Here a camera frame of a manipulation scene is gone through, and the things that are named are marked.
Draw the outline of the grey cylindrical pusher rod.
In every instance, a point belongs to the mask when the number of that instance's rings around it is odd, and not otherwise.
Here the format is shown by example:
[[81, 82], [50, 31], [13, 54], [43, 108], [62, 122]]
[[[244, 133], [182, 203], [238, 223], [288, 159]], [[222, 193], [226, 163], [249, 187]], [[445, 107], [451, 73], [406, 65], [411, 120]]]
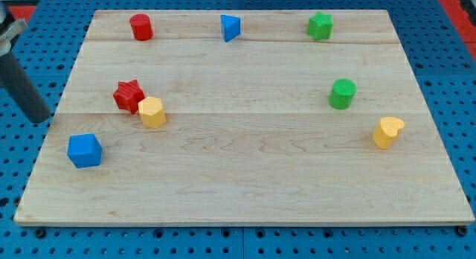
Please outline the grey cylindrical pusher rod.
[[1, 56], [1, 84], [30, 122], [38, 124], [50, 117], [48, 105], [11, 51]]

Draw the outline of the silver rod mount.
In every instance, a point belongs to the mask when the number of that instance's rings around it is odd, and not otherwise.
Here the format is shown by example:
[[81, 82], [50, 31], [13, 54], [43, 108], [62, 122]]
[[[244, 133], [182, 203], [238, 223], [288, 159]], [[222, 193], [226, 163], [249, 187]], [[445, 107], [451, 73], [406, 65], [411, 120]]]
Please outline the silver rod mount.
[[15, 19], [11, 11], [1, 3], [1, 56], [10, 52], [16, 38], [28, 29], [25, 19]]

